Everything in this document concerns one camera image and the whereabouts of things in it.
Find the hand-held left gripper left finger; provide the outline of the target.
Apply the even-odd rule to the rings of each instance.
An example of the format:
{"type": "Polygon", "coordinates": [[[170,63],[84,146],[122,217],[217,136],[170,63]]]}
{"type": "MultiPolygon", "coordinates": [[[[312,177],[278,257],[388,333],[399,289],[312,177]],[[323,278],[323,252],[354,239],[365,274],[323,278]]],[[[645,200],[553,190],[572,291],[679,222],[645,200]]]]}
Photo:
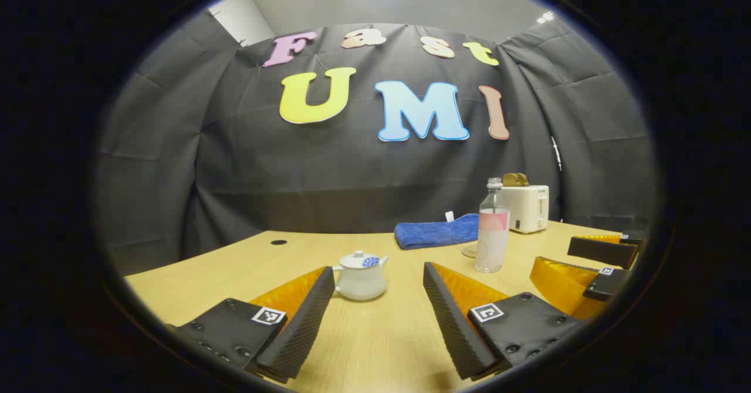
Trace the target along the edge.
{"type": "Polygon", "coordinates": [[[217,361],[285,384],[308,358],[334,290],[333,268],[323,266],[250,301],[223,299],[167,329],[217,361]]]}

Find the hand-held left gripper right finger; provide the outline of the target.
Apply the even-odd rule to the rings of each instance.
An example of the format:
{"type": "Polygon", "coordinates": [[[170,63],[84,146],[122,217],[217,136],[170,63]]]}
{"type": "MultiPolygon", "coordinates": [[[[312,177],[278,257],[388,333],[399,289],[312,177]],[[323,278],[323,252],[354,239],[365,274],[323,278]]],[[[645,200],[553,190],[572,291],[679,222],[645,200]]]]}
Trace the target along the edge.
{"type": "Polygon", "coordinates": [[[521,365],[581,325],[531,292],[506,295],[434,262],[423,286],[462,380],[521,365]]]}

